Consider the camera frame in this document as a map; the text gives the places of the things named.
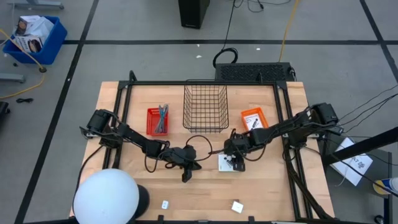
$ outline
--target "wooden tabletop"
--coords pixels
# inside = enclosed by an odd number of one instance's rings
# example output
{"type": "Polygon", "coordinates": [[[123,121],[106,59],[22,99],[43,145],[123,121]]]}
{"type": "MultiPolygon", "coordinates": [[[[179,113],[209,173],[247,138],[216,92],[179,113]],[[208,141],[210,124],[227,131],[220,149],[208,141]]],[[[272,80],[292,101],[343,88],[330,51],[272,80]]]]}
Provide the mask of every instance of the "wooden tabletop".
{"type": "MultiPolygon", "coordinates": [[[[96,109],[112,111],[116,98],[117,82],[103,82],[99,92],[96,109]]],[[[193,136],[182,126],[183,115],[182,85],[172,86],[133,86],[127,124],[146,136],[146,116],[148,108],[169,104],[169,134],[156,139],[169,140],[170,147],[184,147],[185,141],[193,136]]],[[[275,99],[271,86],[228,86],[229,128],[219,134],[205,134],[214,150],[223,148],[231,130],[244,131],[241,112],[250,108],[261,107],[268,124],[278,123],[275,99]]],[[[305,109],[307,97],[303,83],[288,83],[289,97],[293,114],[305,109]]],[[[120,111],[123,110],[124,96],[120,111]]],[[[281,97],[284,118],[286,112],[281,97]]],[[[98,138],[88,141],[84,160],[98,148],[98,138]]],[[[190,144],[197,150],[197,158],[203,158],[209,151],[208,143],[202,138],[195,138],[190,144]]],[[[318,150],[315,140],[309,139],[308,146],[318,150]]],[[[104,158],[103,149],[87,163],[81,182],[94,172],[101,170],[104,158]]],[[[259,156],[260,151],[248,155],[259,156]]],[[[322,162],[317,153],[301,150],[303,168],[309,191],[325,211],[334,216],[322,162]]],[[[153,169],[154,160],[149,159],[149,169],[153,169]]],[[[165,220],[248,220],[254,216],[256,221],[294,220],[292,199],[285,162],[282,159],[282,141],[274,139],[267,145],[264,156],[257,162],[246,161],[245,172],[219,172],[218,156],[200,162],[201,170],[193,171],[192,179],[186,184],[181,181],[182,170],[166,169],[164,162],[159,162],[154,173],[148,173],[144,167],[144,155],[137,146],[124,143],[120,169],[130,173],[138,184],[148,189],[150,205],[140,220],[156,220],[164,215],[165,220]],[[163,200],[169,201],[167,210],[161,209],[163,200]],[[231,210],[232,203],[238,201],[244,205],[241,214],[231,210]]],[[[302,194],[297,188],[301,216],[305,217],[302,194]]]]}

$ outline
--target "gray floor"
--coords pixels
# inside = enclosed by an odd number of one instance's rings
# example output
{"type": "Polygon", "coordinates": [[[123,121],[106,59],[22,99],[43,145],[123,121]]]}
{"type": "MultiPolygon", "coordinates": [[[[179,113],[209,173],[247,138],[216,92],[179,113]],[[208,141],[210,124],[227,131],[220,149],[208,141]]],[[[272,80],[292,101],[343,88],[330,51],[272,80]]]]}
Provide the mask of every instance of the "gray floor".
{"type": "MultiPolygon", "coordinates": [[[[0,0],[0,27],[11,30],[11,7],[0,0]]],[[[366,1],[386,40],[398,40],[397,1],[366,1]]],[[[53,15],[68,30],[67,39],[78,40],[93,0],[63,1],[64,11],[16,9],[23,14],[53,15]]],[[[280,40],[294,2],[265,5],[264,12],[251,13],[246,3],[234,12],[230,39],[280,40]]],[[[180,27],[176,0],[99,0],[87,40],[224,39],[231,1],[212,1],[200,30],[180,27]]],[[[301,0],[287,36],[290,40],[376,40],[357,0],[301,0]]],[[[239,62],[275,62],[280,45],[229,45],[239,51],[239,62]]],[[[85,45],[75,70],[48,156],[30,203],[25,222],[54,220],[68,216],[75,181],[86,141],[78,127],[85,125],[96,104],[101,82],[126,79],[133,69],[139,80],[186,80],[214,78],[213,56],[222,45],[85,45]]],[[[389,45],[398,59],[398,46],[389,45]]],[[[19,96],[32,97],[31,104],[10,102],[12,113],[0,129],[0,217],[14,223],[18,208],[43,145],[76,45],[64,45],[55,63],[48,66],[44,84],[19,96]]],[[[230,62],[223,55],[220,62],[230,62]]],[[[286,45],[284,62],[290,62],[299,81],[304,82],[308,102],[328,102],[338,115],[351,111],[397,82],[378,45],[286,45]]],[[[0,82],[0,96],[39,82],[34,65],[13,67],[11,57],[0,60],[0,71],[25,74],[25,84],[0,82]]],[[[397,90],[385,93],[381,101],[397,90]]],[[[374,116],[353,129],[351,135],[372,136],[398,125],[397,99],[388,102],[374,116]]],[[[397,145],[386,147],[394,151],[397,145]]],[[[350,185],[329,190],[336,216],[342,220],[373,222],[380,214],[379,198],[355,191],[350,185]]]]}

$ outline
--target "blue bin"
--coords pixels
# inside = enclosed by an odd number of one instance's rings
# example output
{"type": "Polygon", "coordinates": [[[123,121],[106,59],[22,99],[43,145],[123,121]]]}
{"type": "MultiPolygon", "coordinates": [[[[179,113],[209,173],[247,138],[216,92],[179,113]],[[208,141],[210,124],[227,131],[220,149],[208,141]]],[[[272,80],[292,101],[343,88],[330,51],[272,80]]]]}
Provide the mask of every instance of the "blue bin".
{"type": "MultiPolygon", "coordinates": [[[[35,58],[39,63],[43,65],[53,64],[55,57],[61,49],[62,43],[65,40],[68,32],[61,24],[58,17],[45,16],[49,21],[51,21],[54,26],[45,41],[43,48],[40,52],[29,53],[33,58],[35,58]]],[[[24,52],[21,52],[17,46],[15,46],[11,41],[7,41],[3,50],[13,56],[20,63],[35,63],[30,57],[28,57],[24,52]]]]}

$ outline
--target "black wire basket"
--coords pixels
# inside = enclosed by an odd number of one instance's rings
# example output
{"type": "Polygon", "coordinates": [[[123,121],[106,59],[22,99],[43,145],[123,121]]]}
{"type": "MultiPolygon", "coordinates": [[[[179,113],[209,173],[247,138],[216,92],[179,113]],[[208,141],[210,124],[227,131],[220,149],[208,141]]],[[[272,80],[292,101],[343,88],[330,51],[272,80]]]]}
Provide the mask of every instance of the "black wire basket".
{"type": "Polygon", "coordinates": [[[228,128],[226,85],[184,86],[183,126],[191,133],[220,133],[228,128]]]}

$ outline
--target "white ball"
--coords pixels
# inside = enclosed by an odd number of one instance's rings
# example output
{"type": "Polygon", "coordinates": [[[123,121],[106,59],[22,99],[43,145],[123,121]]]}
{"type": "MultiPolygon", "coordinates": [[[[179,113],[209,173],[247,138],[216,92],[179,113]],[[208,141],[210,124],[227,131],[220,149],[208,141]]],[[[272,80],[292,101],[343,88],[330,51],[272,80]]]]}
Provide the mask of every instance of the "white ball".
{"type": "Polygon", "coordinates": [[[105,169],[79,186],[73,209],[80,224],[126,224],[134,215],[138,200],[138,186],[127,172],[105,169]]]}

